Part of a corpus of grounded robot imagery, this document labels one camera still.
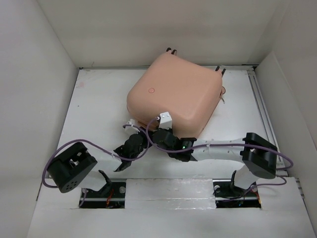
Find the pink hardshell suitcase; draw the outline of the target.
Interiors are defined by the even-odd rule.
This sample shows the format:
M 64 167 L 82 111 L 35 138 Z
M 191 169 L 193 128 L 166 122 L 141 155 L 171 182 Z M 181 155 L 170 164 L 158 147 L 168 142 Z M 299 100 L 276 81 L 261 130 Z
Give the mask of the pink hardshell suitcase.
M 167 48 L 127 94 L 127 110 L 143 125 L 168 112 L 177 137 L 199 137 L 225 94 L 223 74 Z

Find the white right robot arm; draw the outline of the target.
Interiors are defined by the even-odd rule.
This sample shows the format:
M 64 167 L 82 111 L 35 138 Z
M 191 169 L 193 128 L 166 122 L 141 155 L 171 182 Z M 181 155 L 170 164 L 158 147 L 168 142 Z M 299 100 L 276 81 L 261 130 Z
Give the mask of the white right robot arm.
M 158 129 L 150 139 L 159 150 L 182 162 L 224 160 L 241 163 L 241 169 L 232 173 L 230 183 L 215 189 L 217 196 L 233 199 L 244 196 L 258 179 L 276 176 L 277 148 L 256 133 L 232 141 L 206 141 L 196 138 L 178 138 L 171 129 Z

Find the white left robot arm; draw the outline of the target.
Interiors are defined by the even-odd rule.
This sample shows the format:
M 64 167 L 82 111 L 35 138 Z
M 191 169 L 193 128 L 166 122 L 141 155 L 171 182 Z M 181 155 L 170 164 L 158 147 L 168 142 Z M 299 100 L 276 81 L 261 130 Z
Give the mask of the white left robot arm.
M 109 160 L 96 159 L 88 148 L 89 144 L 107 155 Z M 110 152 L 86 139 L 75 139 L 58 148 L 49 158 L 42 173 L 42 184 L 68 193 L 76 187 L 93 190 L 98 196 L 110 192 L 110 179 L 106 170 L 122 172 L 132 162 L 145 156 L 152 145 L 144 131 L 129 136 L 123 145 Z

